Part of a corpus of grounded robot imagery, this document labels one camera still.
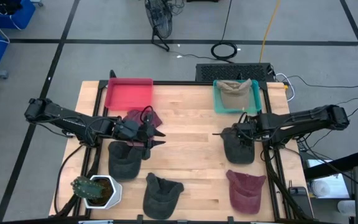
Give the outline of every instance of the wooden table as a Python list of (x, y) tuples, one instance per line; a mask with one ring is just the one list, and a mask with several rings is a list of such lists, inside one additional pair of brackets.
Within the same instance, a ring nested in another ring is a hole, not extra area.
[[(229, 181), (226, 171), (267, 175), (265, 163), (259, 155), (262, 144), (255, 143), (255, 161), (249, 165), (235, 165), (227, 161), (223, 149), (223, 140), (212, 133), (220, 133), (239, 119), (239, 114), (216, 114), (213, 110), (212, 86), (194, 85), (154, 85), (153, 107), (163, 124), (157, 129), (167, 136), (167, 143), (154, 147), (151, 158), (142, 161), (140, 173), (136, 179), (122, 184), (121, 202), (109, 210), (94, 209), (91, 218), (135, 220), (143, 214), (142, 203), (146, 188), (146, 176), (153, 172), (156, 176), (182, 182), (185, 191), (181, 193), (177, 207), (170, 220), (206, 220), (227, 221), (233, 216), (235, 221), (274, 221), (269, 185), (266, 180), (262, 187), (260, 212), (256, 215), (244, 215), (233, 210), (229, 200)], [(76, 111), (92, 115), (98, 82), (83, 82)], [(101, 105), (104, 105), (104, 90)], [(285, 90), (282, 83), (268, 83), (273, 113), (289, 113)], [(110, 111), (108, 116), (120, 115), (125, 111)], [(99, 174), (108, 175), (108, 145), (112, 140), (103, 141)], [(69, 139), (63, 160), (78, 147), (78, 140)], [(287, 147), (298, 151), (295, 141)], [(85, 149), (77, 152), (63, 169), (58, 192), (58, 209), (73, 195), (70, 182), (81, 172)], [(288, 183), (306, 187), (305, 177), (299, 155), (288, 150), (281, 150), (283, 171)], [(285, 217), (282, 197), (277, 193), (280, 216)], [(84, 214), (84, 203), (81, 212)]]

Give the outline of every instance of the red tray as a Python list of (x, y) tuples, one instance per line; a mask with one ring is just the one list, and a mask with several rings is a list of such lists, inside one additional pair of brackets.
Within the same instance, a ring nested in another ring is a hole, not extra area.
[(104, 106), (110, 110), (142, 110), (152, 104), (151, 78), (110, 78)]

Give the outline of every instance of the red cap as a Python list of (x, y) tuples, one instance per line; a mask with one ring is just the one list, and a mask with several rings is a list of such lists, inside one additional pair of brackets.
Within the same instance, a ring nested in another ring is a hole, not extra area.
[(231, 206), (241, 213), (256, 214), (260, 209), (262, 186), (266, 176), (256, 177), (228, 170)]

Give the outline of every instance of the gray floor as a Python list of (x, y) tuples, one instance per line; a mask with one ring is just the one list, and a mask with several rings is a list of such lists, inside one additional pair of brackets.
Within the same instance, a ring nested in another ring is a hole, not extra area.
[[(28, 28), (9, 30), (14, 39), (59, 39), (74, 0), (44, 0), (37, 7)], [(358, 0), (347, 0), (358, 26)], [(169, 39), (220, 39), (229, 1), (192, 2), (173, 18)], [(233, 0), (225, 39), (262, 40), (274, 9), (274, 0)], [(150, 25), (144, 2), (138, 0), (80, 0), (68, 39), (149, 39)], [(286, 0), (282, 2), (268, 40), (357, 41), (339, 0)], [(257, 62), (259, 45), (239, 45), (234, 62)], [(38, 97), (57, 44), (11, 44), (0, 68), (10, 73), (0, 80), (0, 202), (20, 151), (28, 124), (23, 113), (29, 98)], [(209, 44), (171, 45), (184, 54), (210, 56)], [(268, 45), (264, 62), (276, 73), (299, 75), (316, 85), (357, 85), (358, 46)], [(208, 59), (177, 58), (150, 44), (65, 44), (48, 97), (74, 109), (83, 80), (100, 80), (113, 69), (119, 77), (151, 77), (154, 80), (194, 80), (197, 63)], [(358, 96), (358, 89), (312, 88), (292, 79), (295, 99), (291, 111), (335, 104)], [(342, 105), (348, 113), (358, 100)], [(326, 131), (310, 137), (315, 142)], [(4, 221), (46, 217), (57, 172), (62, 162), (65, 139), (42, 128), (35, 130)], [(315, 150), (332, 158), (358, 152), (358, 112), (345, 131), (332, 132)], [(335, 200), (312, 201), (317, 218), (347, 223), (336, 210)]]

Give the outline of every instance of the tan cap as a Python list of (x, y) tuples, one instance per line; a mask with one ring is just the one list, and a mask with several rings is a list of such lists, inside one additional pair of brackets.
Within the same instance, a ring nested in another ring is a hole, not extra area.
[(230, 80), (217, 81), (216, 86), (221, 90), (223, 106), (226, 109), (246, 110), (249, 106), (251, 84), (251, 79), (243, 83)]

